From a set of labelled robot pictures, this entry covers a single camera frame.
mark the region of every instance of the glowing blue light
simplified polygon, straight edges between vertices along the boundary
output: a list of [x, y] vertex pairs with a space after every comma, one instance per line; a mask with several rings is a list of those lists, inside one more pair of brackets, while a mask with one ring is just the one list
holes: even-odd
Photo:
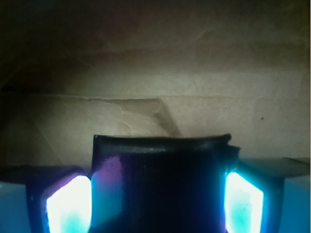
[[263, 192], [239, 174], [228, 174], [225, 188], [226, 229], [229, 233], [260, 233]]
[[51, 233], [87, 233], [91, 223], [91, 181], [77, 176], [47, 199]]

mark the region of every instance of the light panel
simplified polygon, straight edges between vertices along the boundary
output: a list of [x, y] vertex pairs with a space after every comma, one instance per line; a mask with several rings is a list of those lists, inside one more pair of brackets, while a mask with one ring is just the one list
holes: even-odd
[[47, 199], [50, 233], [87, 233], [91, 223], [91, 181], [77, 176]]
[[260, 233], [263, 192], [236, 172], [225, 188], [226, 229], [229, 233]]

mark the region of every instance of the white light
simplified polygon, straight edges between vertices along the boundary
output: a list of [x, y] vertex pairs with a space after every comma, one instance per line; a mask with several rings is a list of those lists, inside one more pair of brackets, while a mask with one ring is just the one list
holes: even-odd
[[77, 176], [47, 199], [50, 233], [87, 233], [91, 223], [91, 181]]
[[239, 174], [228, 174], [225, 188], [226, 229], [229, 233], [260, 233], [263, 192]]

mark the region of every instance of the black cylindrical object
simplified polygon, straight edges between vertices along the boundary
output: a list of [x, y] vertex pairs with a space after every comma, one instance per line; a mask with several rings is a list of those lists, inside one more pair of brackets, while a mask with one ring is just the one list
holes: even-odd
[[94, 136], [91, 232], [224, 233], [230, 139]]

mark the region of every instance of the led light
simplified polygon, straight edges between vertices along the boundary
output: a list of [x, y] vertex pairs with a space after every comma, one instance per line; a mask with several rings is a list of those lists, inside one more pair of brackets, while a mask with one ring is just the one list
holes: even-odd
[[87, 233], [91, 223], [91, 181], [77, 176], [47, 199], [50, 233]]
[[229, 173], [225, 188], [226, 229], [229, 233], [260, 233], [263, 192], [239, 174]]

